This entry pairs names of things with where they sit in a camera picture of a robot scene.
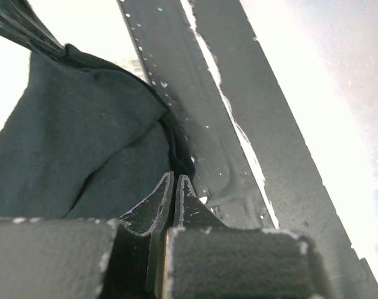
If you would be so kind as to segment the black t shirt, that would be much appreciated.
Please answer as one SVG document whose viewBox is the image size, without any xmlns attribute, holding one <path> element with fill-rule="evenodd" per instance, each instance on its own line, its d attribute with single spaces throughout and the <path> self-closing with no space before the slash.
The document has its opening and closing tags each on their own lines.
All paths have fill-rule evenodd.
<svg viewBox="0 0 378 299">
<path fill-rule="evenodd" d="M 0 217 L 118 217 L 168 172 L 193 177 L 195 167 L 153 88 L 72 45 L 31 53 L 0 131 Z"/>
</svg>

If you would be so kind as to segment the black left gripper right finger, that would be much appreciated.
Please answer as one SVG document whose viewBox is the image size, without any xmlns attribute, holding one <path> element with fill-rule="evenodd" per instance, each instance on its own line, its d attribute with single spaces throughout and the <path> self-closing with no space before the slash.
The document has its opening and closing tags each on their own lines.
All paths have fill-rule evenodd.
<svg viewBox="0 0 378 299">
<path fill-rule="evenodd" d="M 227 227 L 177 182 L 166 234 L 163 298 L 332 298 L 314 241 L 293 230 Z"/>
</svg>

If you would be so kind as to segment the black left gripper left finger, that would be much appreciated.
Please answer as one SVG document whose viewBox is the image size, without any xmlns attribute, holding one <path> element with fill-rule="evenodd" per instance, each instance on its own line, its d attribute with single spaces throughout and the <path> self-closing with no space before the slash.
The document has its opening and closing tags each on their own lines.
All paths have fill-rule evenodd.
<svg viewBox="0 0 378 299">
<path fill-rule="evenodd" d="M 0 217 L 0 298 L 160 298 L 173 189 L 120 219 Z"/>
</svg>

